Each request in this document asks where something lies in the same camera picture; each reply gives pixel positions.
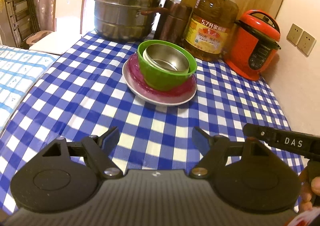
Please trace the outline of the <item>right hand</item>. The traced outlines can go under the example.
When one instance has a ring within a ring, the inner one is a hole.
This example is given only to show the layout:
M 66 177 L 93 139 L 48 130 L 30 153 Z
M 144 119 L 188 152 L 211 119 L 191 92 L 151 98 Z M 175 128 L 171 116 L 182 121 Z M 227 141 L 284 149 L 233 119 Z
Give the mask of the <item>right hand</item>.
M 299 213 L 286 225 L 316 225 L 319 226 L 319 206 L 312 203 L 313 197 L 319 197 L 319 177 L 309 182 L 308 168 L 299 175 L 302 183 Z

